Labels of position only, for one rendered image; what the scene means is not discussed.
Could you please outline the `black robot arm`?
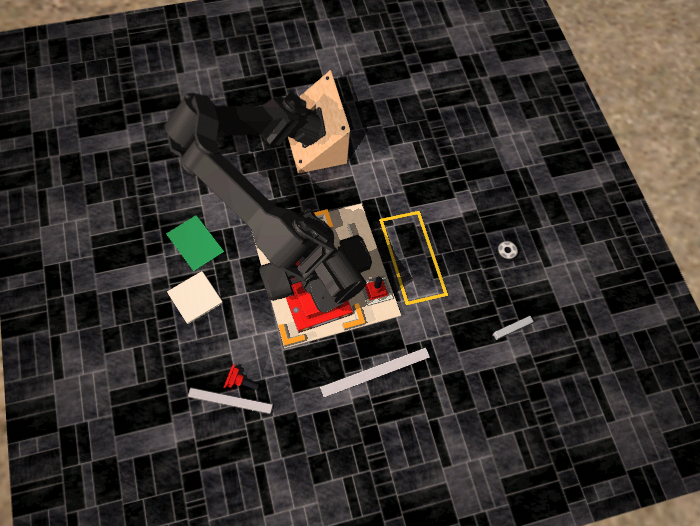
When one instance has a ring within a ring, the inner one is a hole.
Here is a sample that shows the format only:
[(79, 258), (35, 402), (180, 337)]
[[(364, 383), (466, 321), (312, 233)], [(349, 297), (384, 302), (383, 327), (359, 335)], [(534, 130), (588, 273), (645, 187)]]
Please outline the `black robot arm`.
[(270, 145), (288, 136), (306, 148), (326, 135), (322, 109), (306, 103), (290, 92), (262, 106), (220, 106), (206, 95), (187, 93), (164, 128), (182, 167), (248, 225), (272, 265), (301, 279), (316, 308), (328, 312), (357, 295), (365, 279), (346, 252), (336, 249), (327, 223), (310, 208), (297, 215), (275, 206), (218, 152), (216, 142), (217, 136), (260, 134)]

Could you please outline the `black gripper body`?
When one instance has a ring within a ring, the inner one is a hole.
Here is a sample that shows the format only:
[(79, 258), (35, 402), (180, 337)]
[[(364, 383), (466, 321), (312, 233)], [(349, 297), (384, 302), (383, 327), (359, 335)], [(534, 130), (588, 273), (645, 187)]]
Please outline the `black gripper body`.
[[(359, 272), (370, 269), (372, 260), (362, 237), (355, 235), (340, 240), (340, 246), (342, 246), (342, 248), (337, 250), (345, 251)], [(290, 285), (302, 282), (301, 279), (279, 269), (271, 263), (261, 265), (259, 271), (268, 298), (272, 301), (289, 296), (292, 293)]]

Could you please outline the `white flat bar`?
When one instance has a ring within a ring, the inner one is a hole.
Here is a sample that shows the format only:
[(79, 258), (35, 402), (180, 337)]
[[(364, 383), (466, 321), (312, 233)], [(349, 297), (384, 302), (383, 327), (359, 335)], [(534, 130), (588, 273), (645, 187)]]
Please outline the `white flat bar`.
[(273, 405), (263, 402), (190, 388), (189, 398), (271, 414)]

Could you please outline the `green flat square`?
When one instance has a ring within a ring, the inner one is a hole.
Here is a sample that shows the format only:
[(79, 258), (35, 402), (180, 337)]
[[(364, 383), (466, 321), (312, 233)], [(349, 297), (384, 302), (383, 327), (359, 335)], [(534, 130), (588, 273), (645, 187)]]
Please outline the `green flat square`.
[(166, 235), (193, 271), (224, 252), (197, 215)]

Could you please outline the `light grey flat bar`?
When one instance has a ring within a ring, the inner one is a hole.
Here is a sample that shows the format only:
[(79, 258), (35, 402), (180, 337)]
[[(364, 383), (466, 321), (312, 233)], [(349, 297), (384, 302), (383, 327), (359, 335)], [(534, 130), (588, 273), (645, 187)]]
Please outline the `light grey flat bar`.
[(512, 333), (514, 333), (522, 328), (525, 328), (525, 327), (531, 325), (533, 322), (534, 321), (533, 321), (532, 317), (528, 316), (528, 317), (526, 317), (518, 322), (515, 322), (507, 327), (504, 327), (504, 328), (494, 332), (493, 335), (494, 335), (496, 340), (499, 340), (499, 339), (501, 339), (509, 334), (512, 334)]
[(430, 358), (426, 348), (320, 387), (324, 397)]

